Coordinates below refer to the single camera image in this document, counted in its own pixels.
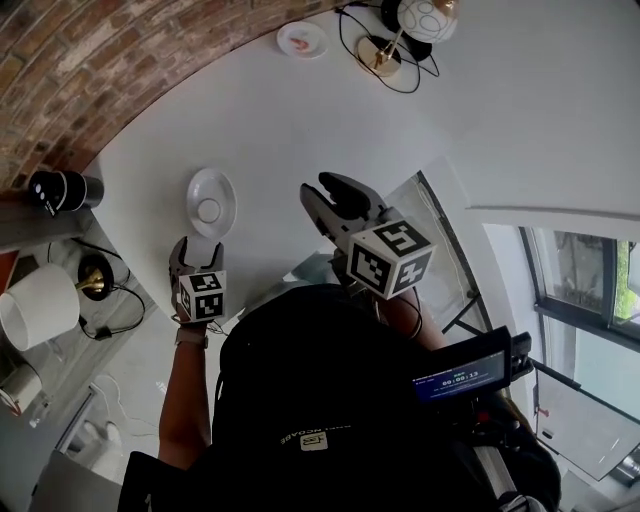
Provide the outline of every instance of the black cable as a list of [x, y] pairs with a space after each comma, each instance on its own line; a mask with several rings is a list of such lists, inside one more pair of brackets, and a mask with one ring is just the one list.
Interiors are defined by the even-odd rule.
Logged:
[[[349, 47], [346, 45], [346, 43], [344, 42], [344, 37], [342, 35], [342, 17], [343, 16], [347, 16], [349, 18], [351, 18], [353, 21], [355, 21], [358, 25], [360, 25], [360, 27], [362, 27], [362, 29], [367, 33], [367, 35], [369, 36], [369, 39], [373, 38], [373, 35], [371, 34], [371, 32], [369, 31], [369, 29], [367, 27], [365, 27], [355, 16], [352, 16], [351, 14], [349, 14], [348, 12], [345, 11], [345, 8], [348, 6], [358, 6], [358, 7], [378, 7], [378, 6], [374, 6], [374, 5], [368, 5], [364, 2], [351, 2], [347, 5], [345, 5], [344, 7], [336, 7], [334, 9], [334, 11], [338, 14], [338, 32], [340, 34], [340, 42], [342, 43], [342, 46], [344, 47], [344, 49], [354, 58], [356, 59], [358, 62], [360, 62], [365, 69], [367, 69], [367, 65], [365, 62], [362, 61], [362, 59], [360, 59], [360, 57], [358, 57], [355, 53], [353, 53]], [[434, 76], [434, 77], [439, 77], [440, 76], [440, 69], [438, 68], [438, 65], [436, 64], [436, 61], [433, 58], [433, 55], [429, 55], [429, 57], [431, 58], [431, 62], [433, 62], [433, 65], [436, 68], [436, 72], [437, 74], [433, 73], [431, 70], [425, 68], [424, 66], [421, 66], [418, 61], [415, 59], [415, 57], [413, 57], [413, 55], [411, 54], [411, 52], [401, 43], [398, 42], [398, 46], [400, 48], [402, 48], [403, 50], [405, 50], [407, 53], [409, 53], [409, 55], [411, 55], [411, 57], [414, 59], [413, 61], [410, 61], [408, 59], [405, 59], [404, 57], [400, 56], [400, 60], [401, 61], [405, 61], [408, 62], [410, 64], [413, 64], [414, 66], [416, 66], [416, 71], [418, 72], [418, 80], [416, 82], [416, 85], [413, 89], [410, 90], [400, 90], [400, 89], [396, 89], [395, 87], [391, 87], [389, 84], [387, 84], [380, 76], [376, 75], [375, 73], [372, 73], [371, 71], [369, 71], [370, 74], [372, 74], [373, 76], [375, 76], [378, 80], [380, 80], [380, 82], [382, 82], [382, 84], [388, 88], [391, 89], [394, 92], [398, 92], [400, 94], [413, 94], [414, 92], [416, 92], [418, 90], [418, 88], [420, 87], [420, 83], [422, 80], [422, 73], [420, 72], [421, 70], [426, 71], [427, 73], [429, 73], [430, 75]]]
[[140, 318], [138, 320], [136, 320], [135, 323], [133, 323], [132, 325], [130, 325], [128, 327], [121, 327], [121, 328], [118, 328], [118, 329], [110, 329], [110, 328], [104, 326], [104, 327], [100, 327], [99, 329], [97, 329], [95, 334], [89, 334], [87, 332], [87, 330], [85, 329], [85, 326], [87, 324], [86, 320], [84, 318], [80, 317], [80, 322], [79, 322], [80, 323], [80, 328], [82, 329], [82, 332], [85, 334], [85, 336], [87, 338], [90, 338], [92, 340], [102, 340], [102, 339], [106, 339], [106, 338], [111, 338], [114, 334], [122, 334], [123, 332], [132, 331], [133, 329], [138, 327], [143, 322], [144, 317], [145, 317], [145, 315], [147, 313], [147, 307], [144, 305], [144, 300], [142, 300], [142, 297], [140, 297], [140, 295], [138, 295], [132, 289], [127, 288], [126, 286], [123, 286], [123, 285], [120, 285], [120, 284], [114, 284], [112, 290], [125, 291], [125, 292], [130, 293], [131, 295], [133, 295], [136, 299], [138, 299], [140, 301], [140, 305], [142, 306], [142, 314], [140, 315]]
[[115, 290], [122, 290], [124, 292], [130, 293], [136, 299], [138, 299], [140, 301], [140, 305], [142, 306], [142, 314], [140, 315], [140, 319], [137, 322], [135, 322], [133, 325], [130, 325], [129, 327], [123, 327], [121, 329], [113, 329], [111, 331], [111, 334], [120, 334], [123, 332], [132, 331], [142, 323], [142, 321], [144, 320], [144, 316], [147, 313], [147, 307], [144, 305], [144, 300], [142, 300], [142, 297], [140, 297], [140, 295], [134, 292], [131, 288], [127, 288], [126, 286], [123, 286], [121, 284], [114, 284], [113, 288]]

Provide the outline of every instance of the cord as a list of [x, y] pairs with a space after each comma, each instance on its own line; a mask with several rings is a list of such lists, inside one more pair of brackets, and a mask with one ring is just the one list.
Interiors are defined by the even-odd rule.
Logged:
[[[116, 386], [116, 391], [118, 392], [118, 405], [120, 406], [120, 410], [122, 411], [122, 415], [127, 418], [129, 421], [140, 421], [141, 423], [145, 423], [146, 425], [149, 425], [150, 427], [155, 428], [156, 430], [158, 430], [158, 426], [154, 425], [153, 423], [149, 423], [147, 420], [143, 420], [142, 418], [133, 418], [131, 416], [129, 416], [127, 414], [127, 411], [125, 411], [124, 409], [124, 405], [122, 404], [122, 391], [120, 389], [120, 385], [118, 384], [118, 381], [116, 379], [114, 379], [110, 374], [108, 373], [101, 373], [100, 375], [96, 375], [96, 379], [98, 377], [105, 377], [107, 379], [109, 379], [111, 382], [113, 382]], [[107, 395], [104, 392], [104, 390], [102, 388], [100, 388], [95, 382], [93, 383], [93, 385], [102, 392], [102, 396], [104, 396], [105, 400], [107, 399]]]
[[[351, 14], [349, 14], [348, 12], [345, 11], [345, 9], [349, 6], [357, 6], [357, 7], [378, 7], [378, 6], [374, 6], [374, 5], [368, 5], [364, 2], [351, 2], [347, 5], [345, 5], [344, 7], [336, 7], [334, 9], [334, 11], [336, 12], [336, 14], [338, 14], [338, 32], [340, 34], [340, 42], [342, 43], [342, 46], [344, 47], [344, 49], [354, 58], [356, 59], [358, 62], [360, 62], [365, 69], [367, 69], [367, 65], [366, 63], [364, 63], [362, 61], [362, 59], [360, 59], [360, 57], [358, 57], [355, 53], [353, 53], [349, 47], [346, 45], [346, 43], [344, 42], [344, 37], [342, 34], [342, 17], [343, 16], [347, 16], [349, 18], [351, 18], [353, 21], [355, 21], [358, 25], [360, 25], [360, 27], [362, 27], [362, 29], [367, 33], [367, 35], [369, 36], [369, 38], [373, 38], [373, 35], [371, 34], [371, 32], [369, 31], [369, 29], [367, 27], [365, 27], [355, 16], [352, 16]], [[436, 68], [436, 73], [432, 72], [431, 70], [425, 68], [424, 66], [421, 66], [418, 61], [415, 59], [415, 57], [413, 57], [413, 55], [411, 54], [411, 52], [409, 52], [409, 50], [401, 43], [398, 43], [398, 46], [400, 48], [402, 48], [404, 51], [406, 51], [409, 55], [411, 55], [411, 57], [413, 58], [413, 61], [405, 59], [404, 57], [400, 56], [400, 60], [404, 61], [404, 62], [408, 62], [410, 64], [413, 64], [416, 66], [416, 71], [418, 72], [418, 80], [416, 82], [416, 85], [413, 89], [409, 89], [409, 90], [401, 90], [401, 89], [396, 89], [395, 87], [391, 87], [389, 84], [387, 84], [380, 76], [376, 75], [375, 73], [372, 73], [371, 71], [369, 71], [370, 74], [372, 74], [373, 76], [375, 76], [378, 80], [380, 80], [380, 82], [388, 89], [391, 89], [394, 92], [398, 92], [401, 94], [413, 94], [414, 92], [416, 92], [418, 90], [418, 88], [420, 87], [420, 83], [421, 83], [421, 79], [422, 79], [422, 73], [420, 72], [421, 70], [426, 71], [427, 73], [429, 73], [430, 75], [434, 76], [434, 77], [439, 77], [440, 76], [440, 70], [438, 68], [438, 65], [436, 64], [435, 59], [433, 58], [433, 55], [429, 55], [429, 58], [431, 59], [431, 62], [433, 62], [433, 65]]]
[[144, 316], [147, 313], [147, 307], [144, 305], [144, 301], [142, 300], [142, 297], [140, 297], [140, 295], [134, 292], [131, 288], [127, 288], [126, 286], [122, 286], [121, 284], [114, 284], [113, 288], [115, 290], [122, 290], [124, 292], [130, 293], [136, 299], [138, 299], [138, 301], [140, 301], [140, 305], [142, 306], [142, 314], [140, 315], [140, 319], [137, 322], [135, 322], [133, 325], [130, 325], [129, 327], [123, 327], [121, 329], [111, 330], [111, 334], [120, 334], [123, 332], [132, 331], [133, 329], [138, 327], [144, 320]]
[[[124, 407], [122, 406], [122, 402], [120, 401], [120, 386], [118, 385], [118, 383], [116, 382], [116, 380], [111, 377], [111, 375], [97, 375], [96, 379], [98, 377], [107, 377], [109, 379], [111, 379], [115, 385], [116, 388], [118, 390], [118, 405], [120, 405], [120, 409], [122, 410], [122, 414], [124, 415], [125, 418], [129, 419], [129, 420], [134, 420], [134, 421], [141, 421], [143, 423], [146, 423], [147, 425], [155, 428], [156, 430], [158, 430], [158, 427], [156, 427], [153, 423], [149, 423], [148, 421], [145, 421], [141, 418], [131, 418], [129, 415], [127, 415], [126, 411], [124, 410]], [[131, 432], [129, 432], [128, 430], [122, 429], [118, 424], [115, 423], [115, 421], [112, 420], [111, 418], [111, 409], [109, 407], [109, 399], [107, 398], [107, 394], [104, 392], [104, 390], [98, 386], [95, 382], [91, 383], [91, 386], [93, 386], [96, 390], [98, 390], [100, 392], [100, 394], [102, 395], [102, 397], [104, 398], [104, 404], [107, 407], [107, 418], [109, 419], [109, 421], [111, 421], [114, 425], [116, 425], [116, 427], [118, 427], [121, 430], [124, 430], [127, 434], [129, 434], [131, 437], [158, 437], [157, 433], [148, 433], [148, 434], [132, 434]]]
[[449, 250], [449, 245], [451, 245], [451, 241], [449, 240], [449, 237], [445, 236], [443, 231], [440, 229], [440, 216], [436, 215], [436, 213], [431, 208], [431, 205], [429, 204], [429, 201], [427, 200], [426, 195], [422, 191], [422, 183], [420, 183], [420, 180], [415, 177], [412, 178], [412, 180], [416, 184], [416, 189], [418, 190], [418, 195], [420, 196], [420, 199], [422, 199], [422, 202], [429, 210], [429, 213], [431, 213], [431, 215], [433, 216], [433, 220], [435, 221], [436, 229], [438, 230], [438, 233], [440, 233], [440, 236], [444, 239], [444, 246], [447, 249], [447, 254], [449, 255], [449, 259], [451, 260], [451, 263], [453, 263], [453, 270], [455, 270], [456, 272], [456, 280], [458, 281], [458, 287], [460, 288], [460, 295], [462, 296], [462, 305], [465, 306], [467, 296], [464, 293], [464, 287], [462, 286], [462, 281], [460, 280], [460, 274], [458, 273], [458, 265], [456, 264], [456, 260], [453, 259], [453, 255]]
[[104, 326], [104, 327], [100, 327], [99, 329], [96, 329], [95, 334], [89, 334], [87, 332], [87, 330], [85, 329], [85, 326], [87, 325], [87, 321], [83, 317], [80, 317], [80, 320], [79, 320], [80, 329], [82, 329], [82, 332], [84, 333], [84, 335], [89, 339], [101, 341], [106, 338], [111, 338], [114, 334], [122, 334], [123, 332], [132, 331], [133, 329], [138, 327], [144, 320], [144, 317], [147, 313], [147, 307], [144, 305], [144, 300], [142, 300], [142, 297], [140, 297], [140, 295], [138, 295], [132, 289], [127, 288], [126, 286], [123, 286], [121, 284], [114, 284], [112, 290], [122, 290], [133, 295], [136, 299], [140, 301], [140, 305], [142, 306], [142, 314], [140, 315], [140, 318], [136, 320], [135, 323], [133, 323], [128, 327], [110, 329], [107, 326]]

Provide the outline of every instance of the white wall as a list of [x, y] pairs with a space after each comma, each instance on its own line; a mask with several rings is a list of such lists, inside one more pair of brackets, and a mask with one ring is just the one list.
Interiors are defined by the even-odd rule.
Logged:
[[634, 0], [465, 2], [438, 45], [469, 204], [640, 214]]
[[533, 301], [521, 248], [483, 224], [640, 240], [639, 28], [633, 0], [466, 2], [434, 49], [454, 144], [424, 173], [494, 326], [535, 329]]

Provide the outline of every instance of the white cup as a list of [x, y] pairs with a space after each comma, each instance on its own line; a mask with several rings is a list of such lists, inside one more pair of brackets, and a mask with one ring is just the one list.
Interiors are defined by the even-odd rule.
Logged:
[[42, 391], [42, 381], [31, 366], [23, 364], [0, 384], [0, 402], [20, 416]]

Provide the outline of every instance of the brass lamp base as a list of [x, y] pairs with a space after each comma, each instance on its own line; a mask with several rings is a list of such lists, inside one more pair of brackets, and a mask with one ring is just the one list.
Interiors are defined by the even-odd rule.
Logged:
[[[389, 54], [385, 53], [384, 48], [381, 49], [376, 46], [368, 36], [358, 41], [356, 53], [360, 65], [374, 75], [389, 77], [396, 74], [400, 69], [400, 62], [395, 58], [390, 58]], [[399, 54], [394, 49], [395, 56], [399, 56]]]
[[113, 270], [104, 256], [90, 254], [80, 260], [78, 265], [78, 284], [76, 290], [82, 290], [89, 299], [106, 299], [113, 289]]

